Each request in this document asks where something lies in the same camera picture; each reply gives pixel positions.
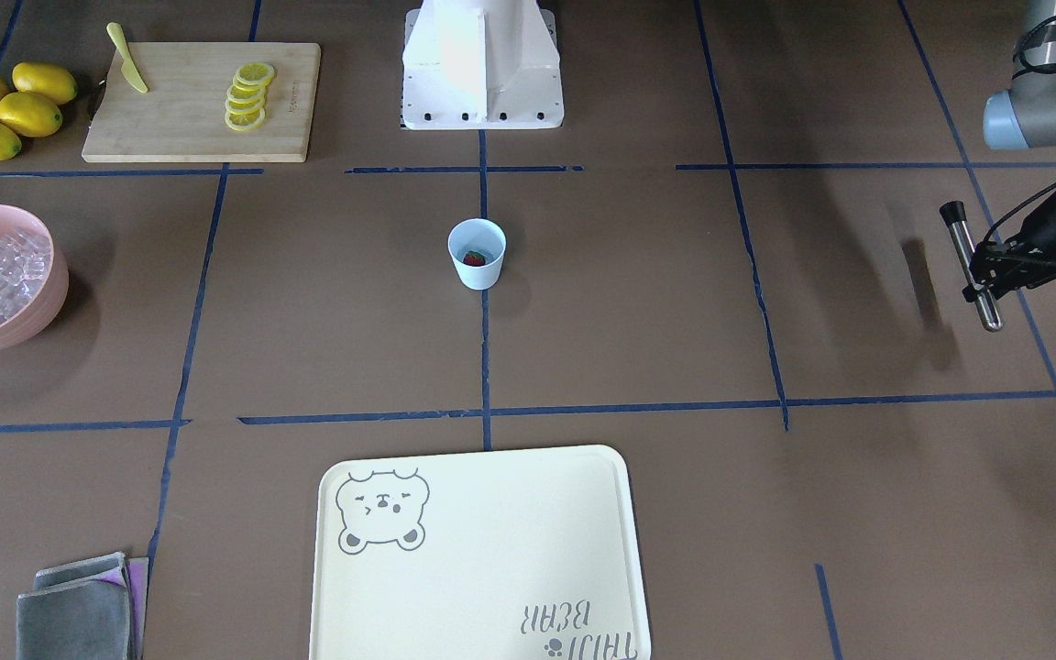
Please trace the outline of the red strawberry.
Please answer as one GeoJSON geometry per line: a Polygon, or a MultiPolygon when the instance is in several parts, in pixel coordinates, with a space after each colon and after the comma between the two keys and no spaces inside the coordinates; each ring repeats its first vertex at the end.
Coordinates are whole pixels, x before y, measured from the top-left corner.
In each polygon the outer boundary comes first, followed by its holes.
{"type": "Polygon", "coordinates": [[[470,268],[480,268],[487,266],[488,258],[485,252],[469,250],[465,252],[463,263],[470,268]]]}

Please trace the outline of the light blue plastic cup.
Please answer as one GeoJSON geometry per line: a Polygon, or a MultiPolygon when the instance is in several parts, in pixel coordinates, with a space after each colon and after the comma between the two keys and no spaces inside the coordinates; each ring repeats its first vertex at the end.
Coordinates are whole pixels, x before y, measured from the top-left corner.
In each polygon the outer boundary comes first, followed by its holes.
{"type": "Polygon", "coordinates": [[[453,226],[447,247],[466,288],[494,287],[507,249],[507,238],[499,225],[486,218],[469,218],[453,226]]]}

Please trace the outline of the cream bear tray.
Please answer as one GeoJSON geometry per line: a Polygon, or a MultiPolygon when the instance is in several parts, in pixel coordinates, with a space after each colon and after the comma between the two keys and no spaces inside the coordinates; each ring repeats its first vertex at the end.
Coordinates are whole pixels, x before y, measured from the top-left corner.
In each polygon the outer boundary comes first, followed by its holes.
{"type": "Polygon", "coordinates": [[[627,464],[578,445],[341,461],[312,659],[650,659],[627,464]]]}

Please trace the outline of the lemon slices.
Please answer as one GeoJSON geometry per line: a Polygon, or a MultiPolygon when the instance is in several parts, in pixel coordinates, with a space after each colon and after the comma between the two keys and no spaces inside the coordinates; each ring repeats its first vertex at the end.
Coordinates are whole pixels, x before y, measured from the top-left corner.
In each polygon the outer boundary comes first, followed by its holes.
{"type": "Polygon", "coordinates": [[[276,68],[265,61],[240,64],[226,89],[224,124],[227,129],[249,131],[267,121],[268,89],[276,68]]]}

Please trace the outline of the wooden cutting board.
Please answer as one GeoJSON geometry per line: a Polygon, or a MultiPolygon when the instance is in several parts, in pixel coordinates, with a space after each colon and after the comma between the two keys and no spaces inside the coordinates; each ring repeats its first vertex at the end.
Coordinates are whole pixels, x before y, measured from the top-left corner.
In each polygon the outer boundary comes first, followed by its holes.
{"type": "Polygon", "coordinates": [[[106,73],[102,101],[84,134],[91,163],[303,162],[322,51],[317,43],[131,42],[149,92],[122,78],[120,55],[106,73]],[[239,67],[272,64],[267,118],[248,131],[224,121],[239,67]]]}

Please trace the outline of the yellow plastic knife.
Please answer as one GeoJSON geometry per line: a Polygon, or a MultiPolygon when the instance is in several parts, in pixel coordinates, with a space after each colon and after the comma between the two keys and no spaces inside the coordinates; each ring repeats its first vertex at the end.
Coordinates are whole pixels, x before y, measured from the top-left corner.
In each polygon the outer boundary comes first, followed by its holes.
{"type": "Polygon", "coordinates": [[[116,53],[120,55],[120,71],[122,79],[125,79],[136,93],[149,93],[149,86],[143,79],[142,71],[139,71],[138,65],[135,62],[133,51],[129,48],[128,38],[126,37],[122,26],[117,24],[117,22],[109,22],[109,24],[106,25],[106,34],[108,34],[110,41],[114,43],[116,53]]]}

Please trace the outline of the grey folded cloth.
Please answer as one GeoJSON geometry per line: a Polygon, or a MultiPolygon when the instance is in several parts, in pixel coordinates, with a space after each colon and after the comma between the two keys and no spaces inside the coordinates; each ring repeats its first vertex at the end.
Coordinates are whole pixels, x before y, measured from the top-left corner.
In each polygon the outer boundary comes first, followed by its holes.
{"type": "Polygon", "coordinates": [[[16,597],[17,659],[142,659],[149,559],[122,552],[41,569],[16,597]]]}

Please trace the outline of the white pillar mount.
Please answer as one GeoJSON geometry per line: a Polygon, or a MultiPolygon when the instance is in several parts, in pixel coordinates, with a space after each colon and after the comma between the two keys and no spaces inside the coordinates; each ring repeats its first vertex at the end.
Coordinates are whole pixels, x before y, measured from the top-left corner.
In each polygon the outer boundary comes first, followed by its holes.
{"type": "Polygon", "coordinates": [[[423,1],[406,13],[400,125],[561,127],[555,14],[536,1],[423,1]]]}

